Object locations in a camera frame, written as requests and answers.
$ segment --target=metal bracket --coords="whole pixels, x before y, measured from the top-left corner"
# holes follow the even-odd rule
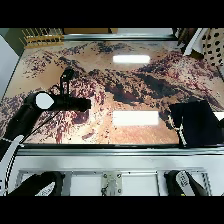
[[[121,172],[103,172],[102,196],[119,196],[122,194]]]

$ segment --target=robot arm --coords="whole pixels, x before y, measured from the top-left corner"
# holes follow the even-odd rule
[[[74,98],[69,95],[69,80],[73,76],[72,69],[66,69],[60,79],[60,95],[48,94],[44,91],[32,93],[24,100],[24,104],[9,121],[6,132],[0,140],[0,195],[5,189],[4,180],[7,167],[19,143],[29,136],[37,120],[44,111],[81,111],[91,108],[91,101],[86,98]],[[63,81],[67,82],[67,93],[64,92]]]

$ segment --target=white circular joint cover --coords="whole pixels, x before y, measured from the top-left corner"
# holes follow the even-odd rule
[[[47,93],[39,93],[36,96],[36,104],[43,110],[49,109],[53,103],[54,100]]]

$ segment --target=desert landscape image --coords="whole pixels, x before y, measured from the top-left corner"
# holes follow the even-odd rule
[[[118,64],[114,55],[149,55],[150,62]],[[61,111],[26,143],[178,144],[168,119],[170,104],[205,99],[213,111],[224,111],[219,72],[204,60],[183,56],[175,41],[68,41],[24,51],[1,102],[0,136],[25,97],[50,92],[68,66],[75,71],[71,95],[91,99],[92,108]],[[158,111],[159,124],[114,126],[115,110]],[[34,128],[54,114],[44,112]]]

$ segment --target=black cable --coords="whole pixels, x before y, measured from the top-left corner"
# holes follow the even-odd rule
[[[22,144],[28,137],[30,137],[35,131],[37,131],[38,129],[40,129],[43,125],[45,125],[47,122],[49,122],[50,120],[52,120],[53,118],[55,118],[58,114],[60,113],[60,111],[58,111],[54,116],[48,118],[46,121],[44,121],[41,125],[39,125],[36,129],[34,129],[29,135],[27,135],[26,137],[24,137],[21,141],[20,144]],[[8,183],[9,183],[9,177],[12,171],[12,167],[16,158],[16,154],[18,152],[18,148],[14,151],[12,158],[8,164],[7,167],[7,171],[6,171],[6,177],[5,177],[5,189],[6,190],[6,195],[8,195]]]

